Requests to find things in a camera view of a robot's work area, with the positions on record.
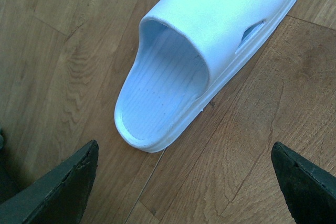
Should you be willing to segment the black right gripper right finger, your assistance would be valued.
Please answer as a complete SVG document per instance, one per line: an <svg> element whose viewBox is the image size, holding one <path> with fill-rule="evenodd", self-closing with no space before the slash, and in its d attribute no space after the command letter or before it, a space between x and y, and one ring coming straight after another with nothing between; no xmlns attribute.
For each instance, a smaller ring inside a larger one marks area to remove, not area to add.
<svg viewBox="0 0 336 224"><path fill-rule="evenodd" d="M335 223L335 176L280 142L271 161L296 223Z"/></svg>

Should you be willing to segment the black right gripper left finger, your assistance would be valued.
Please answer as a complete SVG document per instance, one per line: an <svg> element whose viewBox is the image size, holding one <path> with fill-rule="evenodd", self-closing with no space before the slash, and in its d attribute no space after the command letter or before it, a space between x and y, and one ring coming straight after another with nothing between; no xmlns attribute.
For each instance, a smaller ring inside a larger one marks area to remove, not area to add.
<svg viewBox="0 0 336 224"><path fill-rule="evenodd" d="M23 190L2 165L1 223L80 223L98 156L98 143L92 140Z"/></svg>

